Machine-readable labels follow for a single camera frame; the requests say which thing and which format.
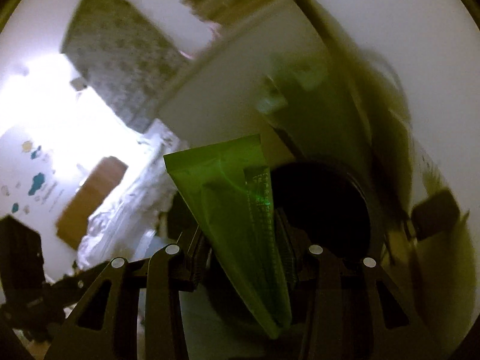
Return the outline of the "green plastic wrapper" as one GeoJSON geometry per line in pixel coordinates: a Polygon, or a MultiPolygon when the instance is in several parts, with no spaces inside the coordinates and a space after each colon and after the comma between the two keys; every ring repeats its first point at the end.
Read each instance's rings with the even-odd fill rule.
{"type": "Polygon", "coordinates": [[[260,136],[182,150],[164,162],[239,297],[266,335],[278,338],[292,313],[260,136]]]}

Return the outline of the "black trash bin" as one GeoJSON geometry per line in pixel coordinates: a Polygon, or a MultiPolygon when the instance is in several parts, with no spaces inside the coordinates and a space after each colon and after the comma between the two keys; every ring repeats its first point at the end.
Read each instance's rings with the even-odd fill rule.
{"type": "Polygon", "coordinates": [[[293,320],[306,320],[302,305],[303,255],[319,245],[342,259],[377,258],[382,234],[370,199],[347,165],[326,156],[285,163],[271,172],[274,230],[286,274],[293,320]]]}

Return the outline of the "brown wooden headboard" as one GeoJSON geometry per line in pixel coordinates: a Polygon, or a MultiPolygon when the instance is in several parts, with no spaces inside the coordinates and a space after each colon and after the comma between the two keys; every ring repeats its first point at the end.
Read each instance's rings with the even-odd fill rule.
{"type": "Polygon", "coordinates": [[[127,169],[116,157],[102,158],[58,218],[58,238],[76,250],[87,233],[89,217],[118,186],[127,169]]]}

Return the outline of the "bed with white duvet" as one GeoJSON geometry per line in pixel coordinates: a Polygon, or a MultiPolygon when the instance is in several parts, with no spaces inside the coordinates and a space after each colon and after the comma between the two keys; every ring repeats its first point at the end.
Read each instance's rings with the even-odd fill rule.
{"type": "Polygon", "coordinates": [[[115,257],[141,259],[155,234],[159,216],[173,204],[176,186],[169,176],[164,156],[185,150],[188,144],[164,123],[155,119],[142,142],[149,150],[143,168],[127,172],[88,219],[76,256],[86,271],[115,257]]]}

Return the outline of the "white cabinet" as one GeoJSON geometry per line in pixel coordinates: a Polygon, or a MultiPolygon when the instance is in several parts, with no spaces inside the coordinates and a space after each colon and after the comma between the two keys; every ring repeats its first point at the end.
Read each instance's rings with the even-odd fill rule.
{"type": "Polygon", "coordinates": [[[268,162],[325,154],[366,173],[365,128],[343,72],[294,0],[276,0],[205,49],[160,119],[192,146],[258,134],[268,162]]]}

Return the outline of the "patterned grey curtain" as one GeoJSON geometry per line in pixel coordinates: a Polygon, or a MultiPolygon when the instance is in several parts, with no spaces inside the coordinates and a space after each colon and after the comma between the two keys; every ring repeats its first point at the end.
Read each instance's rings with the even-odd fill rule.
{"type": "Polygon", "coordinates": [[[168,84],[189,62],[126,0],[81,0],[61,52],[115,115],[138,133],[148,130],[168,84]]]}

